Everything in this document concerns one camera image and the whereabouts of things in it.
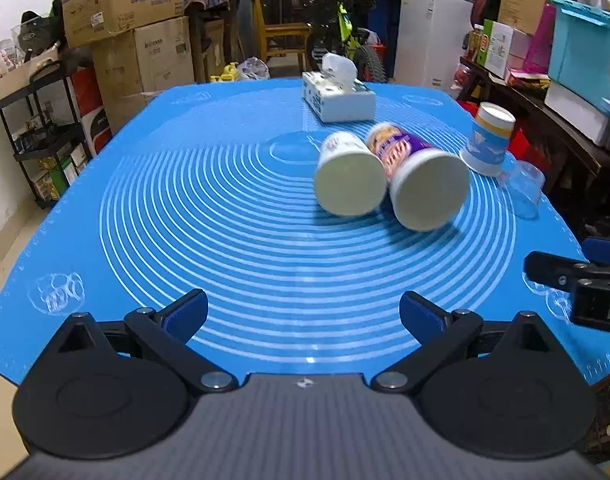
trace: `blue mat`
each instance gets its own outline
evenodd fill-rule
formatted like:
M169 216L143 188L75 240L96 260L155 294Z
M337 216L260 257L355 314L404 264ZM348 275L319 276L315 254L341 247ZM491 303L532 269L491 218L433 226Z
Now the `blue mat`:
M470 116L446 94L374 86L377 119L457 153ZM527 282L532 250L582 258L546 199L512 214L496 181L473 175L454 221L403 229L385 202L340 219L312 191L323 125L298 80L175 88L134 118L51 211L0 295L0 373L18 383L77 310L122 319L191 288L210 299L189 345L243 380L250 372L362 372L371 377L417 343L399 299L416 290L486 319L537 311L586 380L610 372L610 335L570 325L562 293Z

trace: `pink plastic object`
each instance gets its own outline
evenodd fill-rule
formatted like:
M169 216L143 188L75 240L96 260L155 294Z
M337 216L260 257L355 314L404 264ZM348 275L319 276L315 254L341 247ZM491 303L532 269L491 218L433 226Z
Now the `pink plastic object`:
M556 20L556 7L550 4L543 6L541 21L534 34L534 39L525 56L524 72L546 74L550 67L552 55L552 40L554 38L554 21Z

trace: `transparent plastic cup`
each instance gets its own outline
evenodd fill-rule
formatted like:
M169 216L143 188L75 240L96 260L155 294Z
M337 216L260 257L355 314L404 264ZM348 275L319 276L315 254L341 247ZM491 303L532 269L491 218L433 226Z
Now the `transparent plastic cup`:
M545 176L536 166L517 160L509 171L498 176L502 190L512 200L514 215L527 220L538 216L539 200L543 192Z

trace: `white paper cup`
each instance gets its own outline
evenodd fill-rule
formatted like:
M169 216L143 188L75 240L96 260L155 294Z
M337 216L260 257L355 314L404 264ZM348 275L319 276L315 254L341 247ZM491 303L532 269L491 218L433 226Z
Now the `white paper cup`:
M335 132L320 149L314 177L319 205L337 216L360 216L376 209L387 191L383 164L350 132Z
M492 103L481 103L472 124L472 134L461 150L461 158L471 170L497 176L512 136L514 116Z
M391 123L374 126L367 146L385 166L394 215L403 226L431 231L460 211L470 193L470 170L458 156Z

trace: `gray gripper base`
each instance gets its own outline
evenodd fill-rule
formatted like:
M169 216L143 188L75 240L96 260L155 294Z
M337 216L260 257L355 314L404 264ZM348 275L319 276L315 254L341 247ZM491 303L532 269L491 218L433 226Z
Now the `gray gripper base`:
M96 462L38 453L6 480L605 479L576 452L501 462L461 450L408 398L373 392L359 375L303 379L251 376L240 390L204 396L181 428L149 449Z

